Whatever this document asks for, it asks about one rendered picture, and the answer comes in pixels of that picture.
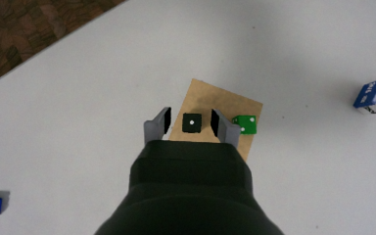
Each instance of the black die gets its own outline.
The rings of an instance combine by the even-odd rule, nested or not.
[[[183,132],[200,133],[202,124],[202,116],[200,114],[184,114],[183,115]]]

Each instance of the brown cardboard square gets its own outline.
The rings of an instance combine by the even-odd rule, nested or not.
[[[224,89],[212,86],[203,81],[192,79],[183,105],[173,125],[170,141],[211,142],[219,143],[211,128],[212,109],[220,110],[223,115],[231,120],[242,116],[256,116],[262,110],[262,103],[234,94]],[[203,125],[201,133],[184,133],[182,130],[183,114],[202,114]],[[238,152],[247,160],[254,135],[241,135],[239,138]]]

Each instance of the blue box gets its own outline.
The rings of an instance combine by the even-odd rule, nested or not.
[[[376,81],[361,88],[353,106],[365,115],[376,114]]]

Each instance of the green die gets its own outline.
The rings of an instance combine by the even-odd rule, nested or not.
[[[256,125],[256,116],[236,116],[232,123],[240,125],[242,132],[240,134],[251,135],[258,133]]]

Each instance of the white tabletop surface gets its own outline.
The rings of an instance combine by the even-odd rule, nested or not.
[[[93,234],[127,193],[143,122],[166,106],[174,122],[197,78],[264,104],[248,165],[286,234],[374,235],[376,117],[352,105],[376,80],[375,12],[366,0],[114,8],[0,79],[0,233]]]

